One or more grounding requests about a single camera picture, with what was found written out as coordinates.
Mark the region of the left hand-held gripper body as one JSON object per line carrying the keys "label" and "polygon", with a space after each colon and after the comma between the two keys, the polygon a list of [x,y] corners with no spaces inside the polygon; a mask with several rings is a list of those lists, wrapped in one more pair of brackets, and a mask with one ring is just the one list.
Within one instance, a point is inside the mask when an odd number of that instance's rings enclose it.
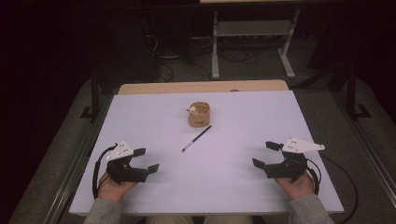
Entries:
{"label": "left hand-held gripper body", "polygon": [[106,171],[116,183],[145,182],[149,172],[147,169],[133,168],[130,165],[134,149],[126,140],[120,141],[106,157]]}

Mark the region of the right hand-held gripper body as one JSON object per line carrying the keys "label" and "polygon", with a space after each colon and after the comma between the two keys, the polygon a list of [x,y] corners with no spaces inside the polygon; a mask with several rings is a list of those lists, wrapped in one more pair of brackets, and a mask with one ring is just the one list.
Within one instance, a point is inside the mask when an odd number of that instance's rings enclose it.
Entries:
{"label": "right hand-held gripper body", "polygon": [[292,181],[297,180],[306,170],[318,182],[321,181],[321,171],[318,168],[318,175],[315,171],[309,169],[308,158],[305,152],[324,150],[324,145],[307,142],[298,138],[290,138],[283,144],[279,150],[284,160],[277,164],[265,164],[264,172],[268,178],[290,178]]}

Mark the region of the black pen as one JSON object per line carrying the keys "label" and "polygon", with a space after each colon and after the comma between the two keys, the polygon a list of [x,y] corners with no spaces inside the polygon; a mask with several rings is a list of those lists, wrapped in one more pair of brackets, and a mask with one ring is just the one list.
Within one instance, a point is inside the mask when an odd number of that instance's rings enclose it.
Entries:
{"label": "black pen", "polygon": [[192,144],[194,144],[199,138],[201,138],[211,128],[212,128],[212,125],[207,126],[202,132],[200,132],[197,136],[195,136],[186,146],[184,146],[181,149],[181,152],[184,153]]}

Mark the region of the round wooden pen holder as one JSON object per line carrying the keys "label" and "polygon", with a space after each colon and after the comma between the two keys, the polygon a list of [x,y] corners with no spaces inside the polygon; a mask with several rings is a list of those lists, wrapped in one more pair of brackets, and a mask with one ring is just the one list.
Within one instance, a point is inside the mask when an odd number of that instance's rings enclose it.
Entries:
{"label": "round wooden pen holder", "polygon": [[191,105],[197,107],[197,113],[193,115],[189,113],[188,121],[190,126],[194,128],[207,126],[210,121],[210,105],[206,102],[195,102]]}

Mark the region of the person's right hand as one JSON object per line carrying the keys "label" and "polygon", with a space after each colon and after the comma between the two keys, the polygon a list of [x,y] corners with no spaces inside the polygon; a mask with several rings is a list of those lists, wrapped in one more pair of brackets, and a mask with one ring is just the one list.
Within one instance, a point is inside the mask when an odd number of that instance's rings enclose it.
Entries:
{"label": "person's right hand", "polygon": [[289,178],[276,178],[275,182],[292,200],[315,193],[315,184],[308,172],[304,172],[295,181]]}

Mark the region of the person's left hand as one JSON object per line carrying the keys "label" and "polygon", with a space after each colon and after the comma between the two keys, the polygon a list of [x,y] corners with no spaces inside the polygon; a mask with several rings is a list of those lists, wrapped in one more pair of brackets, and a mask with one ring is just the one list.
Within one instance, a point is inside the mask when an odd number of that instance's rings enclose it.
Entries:
{"label": "person's left hand", "polygon": [[108,173],[104,173],[99,180],[97,197],[120,203],[126,193],[135,186],[135,182],[121,182],[118,184],[109,177]]}

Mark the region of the white table board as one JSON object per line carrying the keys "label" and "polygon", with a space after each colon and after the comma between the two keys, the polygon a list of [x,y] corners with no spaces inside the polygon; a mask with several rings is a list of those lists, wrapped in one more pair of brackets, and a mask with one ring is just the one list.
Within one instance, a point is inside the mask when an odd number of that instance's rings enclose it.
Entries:
{"label": "white table board", "polygon": [[[194,128],[187,109],[210,105],[212,128],[184,153],[207,126]],[[126,140],[145,155],[133,167],[160,164],[125,197],[131,216],[269,214],[287,211],[288,197],[252,159],[269,164],[283,156],[266,148],[311,133],[292,91],[237,91],[117,95],[113,98],[70,211],[85,216],[93,203],[92,173],[102,152]]]}

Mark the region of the person's left leg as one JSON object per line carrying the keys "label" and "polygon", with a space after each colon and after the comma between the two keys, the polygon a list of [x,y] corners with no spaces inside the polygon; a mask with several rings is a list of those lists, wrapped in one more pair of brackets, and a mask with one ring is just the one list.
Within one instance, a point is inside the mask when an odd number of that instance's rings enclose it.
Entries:
{"label": "person's left leg", "polygon": [[191,217],[181,217],[181,216],[156,216],[148,217],[146,224],[194,224]]}

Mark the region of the person's leg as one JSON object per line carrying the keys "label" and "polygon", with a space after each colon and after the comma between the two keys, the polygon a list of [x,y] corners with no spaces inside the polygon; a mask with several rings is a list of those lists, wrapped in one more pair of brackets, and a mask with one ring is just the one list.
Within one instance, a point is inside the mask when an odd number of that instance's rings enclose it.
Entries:
{"label": "person's leg", "polygon": [[148,217],[146,224],[194,224],[191,217],[181,217],[181,216],[156,216]]}
{"label": "person's leg", "polygon": [[207,216],[204,224],[253,224],[250,216]]}

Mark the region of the person's right leg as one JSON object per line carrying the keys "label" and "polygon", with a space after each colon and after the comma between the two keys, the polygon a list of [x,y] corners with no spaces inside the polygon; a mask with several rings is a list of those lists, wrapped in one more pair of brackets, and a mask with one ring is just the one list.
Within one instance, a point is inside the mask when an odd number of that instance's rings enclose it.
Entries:
{"label": "person's right leg", "polygon": [[204,224],[253,224],[250,216],[207,216]]}

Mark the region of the black metal stand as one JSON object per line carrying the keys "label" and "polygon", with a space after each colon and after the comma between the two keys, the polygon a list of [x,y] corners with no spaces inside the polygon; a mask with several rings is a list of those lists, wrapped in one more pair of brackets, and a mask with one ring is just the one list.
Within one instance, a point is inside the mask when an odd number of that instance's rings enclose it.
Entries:
{"label": "black metal stand", "polygon": [[349,67],[346,85],[346,112],[353,121],[370,118],[371,114],[364,105],[356,104],[357,74],[353,66]]}
{"label": "black metal stand", "polygon": [[91,105],[85,106],[80,117],[82,119],[90,119],[91,122],[94,122],[100,110],[99,104],[99,84],[97,81],[96,69],[92,69],[91,73]]}

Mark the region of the wooden table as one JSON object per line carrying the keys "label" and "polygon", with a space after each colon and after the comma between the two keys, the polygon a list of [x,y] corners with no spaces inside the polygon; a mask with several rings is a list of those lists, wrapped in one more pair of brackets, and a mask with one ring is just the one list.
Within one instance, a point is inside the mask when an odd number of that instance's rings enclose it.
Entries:
{"label": "wooden table", "polygon": [[287,91],[288,89],[287,83],[280,79],[138,83],[122,85],[119,90],[119,95],[230,91]]}

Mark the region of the metal floor rail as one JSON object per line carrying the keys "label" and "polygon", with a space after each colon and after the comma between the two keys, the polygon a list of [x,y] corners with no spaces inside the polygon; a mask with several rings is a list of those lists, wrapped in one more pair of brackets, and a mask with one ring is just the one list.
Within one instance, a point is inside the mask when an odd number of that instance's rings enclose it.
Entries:
{"label": "metal floor rail", "polygon": [[47,180],[57,181],[42,224],[58,224],[74,197],[113,96],[78,96],[49,148]]}
{"label": "metal floor rail", "polygon": [[334,93],[332,98],[337,104],[337,107],[342,111],[342,114],[348,125],[351,127],[353,133],[357,136],[362,145],[363,151],[368,157],[368,161],[373,167],[376,177],[384,191],[387,193],[389,200],[396,208],[396,182],[393,180],[389,170],[385,167],[385,164],[380,160],[376,153],[375,145],[369,140],[362,127],[359,125],[359,119],[369,119],[371,114],[364,105],[358,105],[357,112],[354,111],[355,106],[352,106],[352,111],[349,112],[347,110],[347,102],[342,98],[340,93]]}

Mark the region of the white metal desk frame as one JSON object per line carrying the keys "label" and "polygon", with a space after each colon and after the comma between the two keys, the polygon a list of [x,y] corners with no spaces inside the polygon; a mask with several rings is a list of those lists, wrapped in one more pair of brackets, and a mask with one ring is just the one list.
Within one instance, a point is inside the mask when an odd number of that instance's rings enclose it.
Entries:
{"label": "white metal desk frame", "polygon": [[285,42],[281,48],[277,49],[278,57],[283,65],[286,76],[294,79],[295,74],[288,59],[288,50],[292,40],[300,9],[293,10],[293,15],[289,20],[270,21],[219,21],[218,12],[214,12],[213,33],[212,33],[212,53],[211,70],[212,78],[219,80],[219,55],[218,38],[232,36],[284,36]]}

